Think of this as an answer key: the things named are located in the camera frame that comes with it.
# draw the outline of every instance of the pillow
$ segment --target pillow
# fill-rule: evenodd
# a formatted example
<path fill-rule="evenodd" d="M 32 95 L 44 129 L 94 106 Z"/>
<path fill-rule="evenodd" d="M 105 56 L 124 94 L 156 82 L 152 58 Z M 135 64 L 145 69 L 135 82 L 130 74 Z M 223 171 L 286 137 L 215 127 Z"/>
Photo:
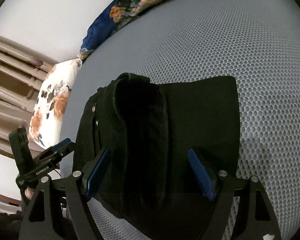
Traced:
<path fill-rule="evenodd" d="M 80 59 L 55 64 L 42 83 L 30 121 L 28 139 L 44 149 L 59 142 L 63 115 L 81 67 Z"/>

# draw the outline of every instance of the honeycomb mesh fabric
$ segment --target honeycomb mesh fabric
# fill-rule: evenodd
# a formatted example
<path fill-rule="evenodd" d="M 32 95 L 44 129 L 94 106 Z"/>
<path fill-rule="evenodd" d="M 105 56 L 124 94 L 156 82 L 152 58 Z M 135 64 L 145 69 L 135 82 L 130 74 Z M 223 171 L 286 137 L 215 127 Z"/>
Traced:
<path fill-rule="evenodd" d="M 295 2 L 175 0 L 158 6 L 87 59 L 64 122 L 78 127 L 88 96 L 125 69 L 154 83 L 236 78 L 241 113 L 237 177 L 260 178 L 282 239 L 288 240 L 300 226 L 300 9 Z M 69 131 L 67 125 L 63 131 Z M 224 239 L 230 239 L 238 203 Z M 146 239 L 97 201 L 89 206 L 105 239 Z"/>

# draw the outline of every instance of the white wall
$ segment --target white wall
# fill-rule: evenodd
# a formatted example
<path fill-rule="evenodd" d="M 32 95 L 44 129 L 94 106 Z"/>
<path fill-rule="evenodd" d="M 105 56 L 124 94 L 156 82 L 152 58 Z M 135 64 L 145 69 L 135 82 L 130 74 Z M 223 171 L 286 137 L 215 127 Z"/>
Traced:
<path fill-rule="evenodd" d="M 88 27 L 113 0 L 6 0 L 0 36 L 55 61 L 76 58 Z"/>
<path fill-rule="evenodd" d="M 14 159 L 0 155 L 0 194 L 21 200 L 20 190 L 16 184 L 18 168 Z M 52 179 L 60 178 L 55 171 L 49 173 Z"/>

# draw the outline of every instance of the mesh mattress fabric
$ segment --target mesh mattress fabric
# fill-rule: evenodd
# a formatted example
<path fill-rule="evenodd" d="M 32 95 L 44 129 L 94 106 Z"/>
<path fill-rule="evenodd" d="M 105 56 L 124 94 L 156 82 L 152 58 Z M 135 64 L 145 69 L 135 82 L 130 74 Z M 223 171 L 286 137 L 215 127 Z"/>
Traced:
<path fill-rule="evenodd" d="M 85 102 L 124 71 L 153 83 L 236 78 L 241 113 L 237 177 L 262 181 L 287 240 L 300 226 L 300 9 L 293 0 L 175 0 L 104 42 L 85 62 L 61 139 L 75 140 Z M 64 176 L 69 175 L 68 168 Z M 230 239 L 239 199 L 224 239 Z M 105 239 L 147 239 L 99 202 L 89 207 Z"/>

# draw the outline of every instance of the silver screw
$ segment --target silver screw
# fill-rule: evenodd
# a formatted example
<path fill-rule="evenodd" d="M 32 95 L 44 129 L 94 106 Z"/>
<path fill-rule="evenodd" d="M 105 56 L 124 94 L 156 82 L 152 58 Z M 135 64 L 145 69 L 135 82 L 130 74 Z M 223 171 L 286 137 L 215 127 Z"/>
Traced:
<path fill-rule="evenodd" d="M 46 183 L 49 180 L 47 176 L 41 178 L 42 183 Z"/>
<path fill-rule="evenodd" d="M 224 171 L 224 170 L 221 170 L 221 171 L 219 171 L 219 175 L 220 175 L 221 177 L 225 177 L 225 176 L 228 175 L 228 173 L 227 173 L 226 171 Z"/>
<path fill-rule="evenodd" d="M 79 177 L 81 175 L 81 171 L 75 171 L 74 173 L 72 173 L 72 175 L 76 178 Z"/>
<path fill-rule="evenodd" d="M 253 182 L 258 182 L 259 179 L 258 179 L 256 176 L 252 176 L 252 177 L 251 177 L 251 180 L 252 180 Z"/>

